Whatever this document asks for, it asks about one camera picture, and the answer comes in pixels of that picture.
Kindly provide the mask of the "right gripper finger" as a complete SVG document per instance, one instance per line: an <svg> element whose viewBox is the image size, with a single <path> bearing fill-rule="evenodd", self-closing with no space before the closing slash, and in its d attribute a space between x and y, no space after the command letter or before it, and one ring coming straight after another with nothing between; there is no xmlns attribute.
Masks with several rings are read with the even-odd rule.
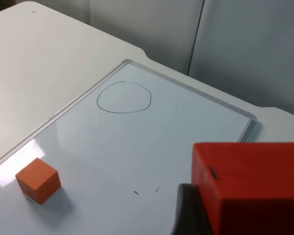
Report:
<svg viewBox="0 0 294 235"><path fill-rule="evenodd" d="M177 190L173 235L211 235L212 229L198 189L180 184Z"/></svg>

